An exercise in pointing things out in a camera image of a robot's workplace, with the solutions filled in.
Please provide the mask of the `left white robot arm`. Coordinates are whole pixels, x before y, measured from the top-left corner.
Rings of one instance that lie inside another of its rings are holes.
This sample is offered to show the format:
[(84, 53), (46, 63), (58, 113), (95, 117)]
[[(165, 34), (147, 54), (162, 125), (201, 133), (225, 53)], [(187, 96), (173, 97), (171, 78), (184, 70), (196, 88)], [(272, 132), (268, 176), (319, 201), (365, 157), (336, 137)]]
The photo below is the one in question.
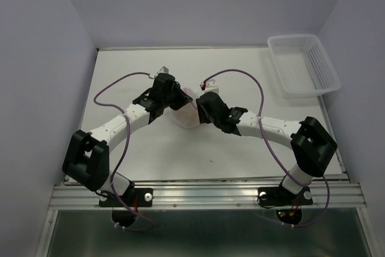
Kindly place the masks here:
[(63, 173), (92, 192), (100, 191), (107, 199), (113, 197), (120, 205), (134, 199), (134, 183), (109, 165), (110, 153), (120, 144), (129, 144), (135, 131), (162, 116), (166, 108), (177, 111), (192, 102), (175, 78), (159, 73), (153, 85), (122, 109), (119, 114), (98, 128), (76, 131), (64, 158)]

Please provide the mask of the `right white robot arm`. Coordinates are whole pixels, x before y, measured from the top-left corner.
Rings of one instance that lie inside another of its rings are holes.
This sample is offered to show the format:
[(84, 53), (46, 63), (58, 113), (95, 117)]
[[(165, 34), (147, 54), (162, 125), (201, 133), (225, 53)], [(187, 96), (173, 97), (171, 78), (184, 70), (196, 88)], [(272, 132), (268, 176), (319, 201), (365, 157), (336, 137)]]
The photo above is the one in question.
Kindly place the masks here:
[[(273, 158), (285, 172), (285, 177), (273, 196), (284, 203), (298, 197), (313, 178), (321, 178), (337, 151), (337, 143), (314, 117), (302, 121), (287, 121), (259, 116), (246, 108), (229, 108), (212, 91), (197, 100), (200, 123), (213, 124), (223, 133), (242, 137), (261, 138)], [(278, 160), (270, 143), (292, 150), (296, 164), (287, 170)]]

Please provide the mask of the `white mesh laundry bag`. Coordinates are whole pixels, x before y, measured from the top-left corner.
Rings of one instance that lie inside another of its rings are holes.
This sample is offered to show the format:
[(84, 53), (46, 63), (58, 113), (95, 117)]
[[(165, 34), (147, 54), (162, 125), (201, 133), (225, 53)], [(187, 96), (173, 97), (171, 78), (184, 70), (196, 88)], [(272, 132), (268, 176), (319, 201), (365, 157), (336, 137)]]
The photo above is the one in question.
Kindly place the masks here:
[(199, 114), (197, 111), (196, 99), (198, 95), (190, 88), (182, 89), (185, 94), (192, 98), (192, 102), (186, 104), (177, 111), (171, 111), (173, 120), (184, 129), (193, 129), (200, 125)]

